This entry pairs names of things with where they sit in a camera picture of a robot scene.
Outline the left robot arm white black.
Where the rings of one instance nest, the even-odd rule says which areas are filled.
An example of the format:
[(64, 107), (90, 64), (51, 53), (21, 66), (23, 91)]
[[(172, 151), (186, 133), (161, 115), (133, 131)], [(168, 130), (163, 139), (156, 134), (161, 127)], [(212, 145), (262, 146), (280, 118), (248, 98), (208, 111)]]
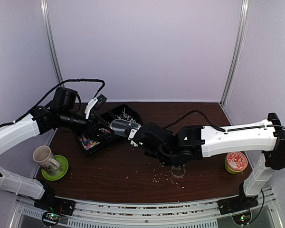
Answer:
[[(78, 98), (77, 91), (59, 87), (52, 101), (46, 106), (38, 105), (19, 121), (1, 127), (0, 156), (29, 138), (59, 127), (84, 133), (93, 140), (113, 134), (108, 122), (94, 113), (101, 108), (107, 98), (104, 95), (92, 98), (82, 114), (72, 111)], [(40, 200), (40, 203), (49, 211), (54, 211), (59, 206), (58, 199), (47, 192), (47, 187), (43, 183), (7, 171), (1, 166), (0, 190)]]

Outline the black three-compartment candy bin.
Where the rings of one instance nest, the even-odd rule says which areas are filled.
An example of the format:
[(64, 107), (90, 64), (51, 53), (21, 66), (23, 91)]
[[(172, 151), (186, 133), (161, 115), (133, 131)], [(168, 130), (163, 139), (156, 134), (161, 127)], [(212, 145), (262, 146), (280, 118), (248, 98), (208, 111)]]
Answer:
[[(121, 104), (100, 116), (109, 124), (115, 119), (126, 120), (140, 125), (143, 124), (140, 115), (126, 104)], [(87, 156), (100, 151), (119, 139), (123, 139), (123, 137), (116, 134), (109, 135), (102, 140), (92, 140), (89, 136), (80, 132), (74, 132), (73, 135), (82, 152)]]

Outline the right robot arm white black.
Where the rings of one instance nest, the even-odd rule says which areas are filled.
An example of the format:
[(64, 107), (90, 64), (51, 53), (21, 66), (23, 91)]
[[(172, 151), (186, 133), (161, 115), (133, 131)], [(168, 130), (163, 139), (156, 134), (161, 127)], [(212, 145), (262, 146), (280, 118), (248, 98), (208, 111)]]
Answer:
[(148, 123), (130, 126), (125, 133), (131, 145), (174, 167), (219, 154), (261, 151), (256, 167), (240, 188), (242, 193), (234, 199), (234, 206), (240, 210), (252, 202), (275, 171), (285, 168), (285, 127), (275, 113), (245, 125), (186, 126), (173, 134), (167, 128)]

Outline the metal scoop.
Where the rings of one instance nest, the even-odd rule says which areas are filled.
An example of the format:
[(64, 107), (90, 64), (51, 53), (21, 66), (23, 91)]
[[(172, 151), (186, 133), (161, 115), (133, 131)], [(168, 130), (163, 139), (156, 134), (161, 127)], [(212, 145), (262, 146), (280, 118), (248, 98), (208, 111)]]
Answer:
[(118, 136), (128, 138), (131, 130), (139, 130), (141, 125), (139, 123), (130, 122), (122, 119), (115, 119), (111, 122), (110, 128)]

